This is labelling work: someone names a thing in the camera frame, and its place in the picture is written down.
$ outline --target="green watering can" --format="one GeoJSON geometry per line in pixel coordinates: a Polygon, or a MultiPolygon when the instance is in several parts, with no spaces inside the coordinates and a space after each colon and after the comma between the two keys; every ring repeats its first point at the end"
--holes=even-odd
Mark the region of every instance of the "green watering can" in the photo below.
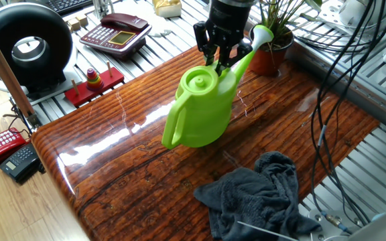
{"type": "Polygon", "coordinates": [[[162,144],[172,149],[179,144],[203,147],[217,140],[226,130],[232,114],[236,89],[259,47],[272,41],[272,32],[262,25],[255,26],[253,51],[234,67],[218,76],[216,63],[187,70],[181,77],[166,121],[162,144]]]}

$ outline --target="red telephone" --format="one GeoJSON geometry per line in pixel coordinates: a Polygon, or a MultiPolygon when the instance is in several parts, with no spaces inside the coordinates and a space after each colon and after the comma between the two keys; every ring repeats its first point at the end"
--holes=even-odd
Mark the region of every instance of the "red telephone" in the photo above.
{"type": "Polygon", "coordinates": [[[19,134],[16,128],[10,128],[0,133],[0,162],[11,156],[25,144],[26,140],[19,134]]]}

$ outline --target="wooden table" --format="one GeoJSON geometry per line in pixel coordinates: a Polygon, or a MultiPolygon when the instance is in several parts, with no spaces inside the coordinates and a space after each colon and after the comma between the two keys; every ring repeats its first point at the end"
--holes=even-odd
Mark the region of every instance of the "wooden table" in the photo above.
{"type": "MultiPolygon", "coordinates": [[[[211,240],[208,209],[194,199],[194,189],[236,167],[252,168],[266,151],[291,157],[300,198],[310,192],[310,114],[318,84],[291,62],[274,78],[246,72],[231,123],[214,143],[162,146],[178,81],[199,64],[202,54],[193,48],[33,135],[48,173],[92,240],[211,240]]],[[[330,94],[323,113],[336,101],[330,94]]],[[[344,102],[334,160],[339,163],[377,125],[344,102]]],[[[335,121],[326,134],[332,147],[335,121]]],[[[318,166],[316,181],[324,175],[318,166]]]]}

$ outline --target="wooden blocks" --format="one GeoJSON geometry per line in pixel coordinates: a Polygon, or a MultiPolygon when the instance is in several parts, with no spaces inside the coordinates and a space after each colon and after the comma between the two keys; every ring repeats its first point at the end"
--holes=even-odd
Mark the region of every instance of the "wooden blocks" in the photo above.
{"type": "Polygon", "coordinates": [[[76,18],[68,20],[68,25],[72,27],[73,31],[80,30],[81,28],[80,22],[76,18]]]}
{"type": "Polygon", "coordinates": [[[81,27],[84,27],[84,26],[88,25],[88,21],[87,21],[86,15],[80,14],[80,15],[78,15],[75,18],[80,22],[81,27]]]}

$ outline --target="watering can handle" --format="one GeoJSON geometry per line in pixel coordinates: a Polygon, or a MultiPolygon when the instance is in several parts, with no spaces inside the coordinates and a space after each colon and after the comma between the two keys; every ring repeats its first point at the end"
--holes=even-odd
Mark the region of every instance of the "watering can handle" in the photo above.
{"type": "Polygon", "coordinates": [[[162,144],[168,148],[173,149],[180,144],[182,129],[178,129],[179,133],[175,133],[176,127],[182,125],[183,123],[178,123],[181,111],[184,109],[188,99],[190,98],[190,93],[183,93],[177,101],[172,105],[171,110],[168,114],[168,119],[166,121],[164,135],[162,137],[162,144]]]}

